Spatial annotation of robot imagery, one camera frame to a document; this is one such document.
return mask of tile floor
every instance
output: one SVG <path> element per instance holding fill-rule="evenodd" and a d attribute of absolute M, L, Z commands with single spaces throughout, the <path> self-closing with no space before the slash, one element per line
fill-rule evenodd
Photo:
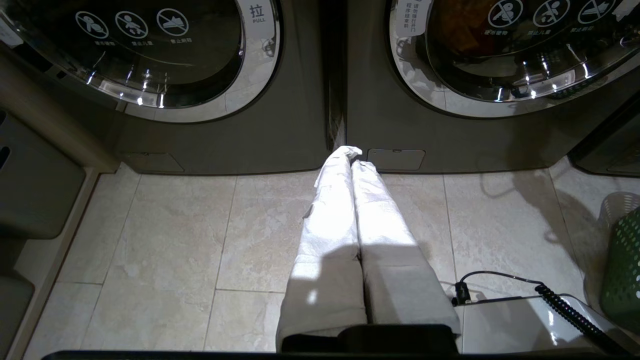
<path fill-rule="evenodd" d="M 274 351 L 317 171 L 232 177 L 103 175 L 25 359 L 62 349 Z M 600 205 L 640 179 L 545 170 L 383 175 L 446 291 L 474 270 L 540 279 L 586 300 L 602 273 Z M 474 299 L 534 295 L 498 277 Z"/>

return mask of warning icon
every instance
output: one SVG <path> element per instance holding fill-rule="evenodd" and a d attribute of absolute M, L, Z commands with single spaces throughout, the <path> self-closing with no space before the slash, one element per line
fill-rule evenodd
<path fill-rule="evenodd" d="M 173 37 L 181 37 L 189 31 L 189 21 L 176 9 L 162 9 L 156 16 L 158 26 Z"/>

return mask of coiled cord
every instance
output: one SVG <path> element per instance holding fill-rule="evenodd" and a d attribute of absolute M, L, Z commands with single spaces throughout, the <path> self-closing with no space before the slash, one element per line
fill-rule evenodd
<path fill-rule="evenodd" d="M 604 352 L 610 355 L 630 355 L 628 351 L 626 351 L 623 347 L 618 345 L 617 342 L 613 341 L 608 335 L 606 335 L 602 330 L 600 330 L 597 326 L 593 325 L 587 318 L 585 318 L 582 314 L 576 311 L 571 305 L 567 304 L 560 296 L 556 295 L 551 289 L 549 289 L 544 283 L 541 281 L 525 279 L 523 277 L 518 277 L 514 275 L 505 274 L 502 272 L 496 271 L 474 271 L 470 272 L 467 275 L 464 275 L 459 282 L 455 284 L 456 287 L 456 297 L 453 299 L 453 304 L 465 304 L 466 302 L 471 300 L 471 296 L 469 294 L 469 290 L 467 288 L 467 284 L 464 280 L 475 274 L 492 274 L 499 275 L 504 277 L 509 277 L 511 279 L 529 282 L 531 284 L 537 284 L 535 290 L 542 296 L 542 299 L 558 314 L 560 314 L 564 319 L 566 319 L 570 324 L 572 324 L 576 329 L 578 329 L 581 333 L 587 337 L 592 343 L 596 346 L 600 347 Z"/>

